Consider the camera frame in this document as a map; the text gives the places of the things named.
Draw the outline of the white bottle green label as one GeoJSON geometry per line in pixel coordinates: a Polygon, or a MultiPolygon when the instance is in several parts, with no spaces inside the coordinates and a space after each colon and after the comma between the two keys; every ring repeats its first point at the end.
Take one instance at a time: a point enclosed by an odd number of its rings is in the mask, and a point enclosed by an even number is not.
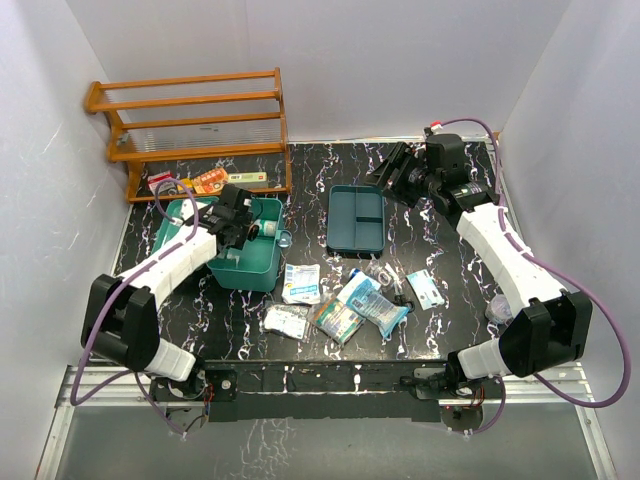
{"type": "Polygon", "coordinates": [[[274,238],[278,231],[278,222],[275,220],[259,219],[254,222],[258,228],[258,236],[264,238],[274,238]]]}

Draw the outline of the teal medicine kit box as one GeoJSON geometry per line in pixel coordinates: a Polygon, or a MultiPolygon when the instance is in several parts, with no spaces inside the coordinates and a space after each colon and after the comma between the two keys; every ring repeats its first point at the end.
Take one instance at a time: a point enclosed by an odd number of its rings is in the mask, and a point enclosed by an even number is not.
{"type": "MultiPolygon", "coordinates": [[[[122,275],[138,272],[133,280],[136,288],[147,288],[158,305],[191,274],[203,265],[209,265],[220,286],[227,289],[270,292],[277,278],[279,248],[291,245],[288,231],[278,228],[274,238],[257,237],[246,242],[242,250],[218,250],[215,237],[202,225],[202,208],[218,200],[207,197],[193,200],[194,216],[184,224],[174,224],[167,213],[164,216],[154,252],[135,268],[122,275]]],[[[262,199],[255,212],[269,214],[279,221],[280,204],[274,199],[262,199]]]]}

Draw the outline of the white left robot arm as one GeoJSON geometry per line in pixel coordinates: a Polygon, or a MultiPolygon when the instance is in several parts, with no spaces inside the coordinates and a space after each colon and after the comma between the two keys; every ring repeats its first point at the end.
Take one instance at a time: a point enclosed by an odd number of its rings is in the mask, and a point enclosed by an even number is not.
{"type": "Polygon", "coordinates": [[[180,213],[160,211],[177,231],[155,253],[118,276],[103,274],[93,281],[74,390],[94,354],[129,372],[165,379],[186,399],[204,392],[202,361],[161,337],[158,310],[206,263],[228,249],[242,249],[258,236],[252,202],[251,192],[234,185],[223,186],[208,203],[189,194],[180,213]]]}

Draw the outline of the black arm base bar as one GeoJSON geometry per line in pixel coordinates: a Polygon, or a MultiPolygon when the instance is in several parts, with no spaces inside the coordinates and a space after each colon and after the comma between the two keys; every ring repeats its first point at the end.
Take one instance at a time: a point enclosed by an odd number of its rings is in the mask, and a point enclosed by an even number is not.
{"type": "Polygon", "coordinates": [[[482,409],[499,400],[494,380],[459,391],[443,385],[438,360],[208,361],[188,384],[157,379],[154,400],[202,409],[211,422],[262,419],[406,418],[437,422],[449,407],[482,409]]]}

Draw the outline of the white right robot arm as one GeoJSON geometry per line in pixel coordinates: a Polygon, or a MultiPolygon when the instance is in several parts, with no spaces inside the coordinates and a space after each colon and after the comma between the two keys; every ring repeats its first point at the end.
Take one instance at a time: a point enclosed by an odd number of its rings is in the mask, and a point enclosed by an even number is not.
{"type": "Polygon", "coordinates": [[[396,143],[366,184],[408,208],[432,201],[480,256],[509,305],[513,319],[500,337],[452,352],[431,387],[466,397],[482,379],[519,378],[580,359],[593,305],[580,291],[570,292],[546,270],[515,248],[514,229],[504,217],[496,191],[471,179],[466,144],[457,134],[434,134],[417,150],[396,143]]]}

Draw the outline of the brown glass medicine bottle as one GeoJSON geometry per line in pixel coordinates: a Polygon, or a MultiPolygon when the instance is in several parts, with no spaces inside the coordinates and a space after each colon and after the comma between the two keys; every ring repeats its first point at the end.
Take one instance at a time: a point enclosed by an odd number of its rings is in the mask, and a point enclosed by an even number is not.
{"type": "Polygon", "coordinates": [[[253,224],[247,233],[247,240],[254,241],[260,234],[260,226],[258,224],[253,224]]]}

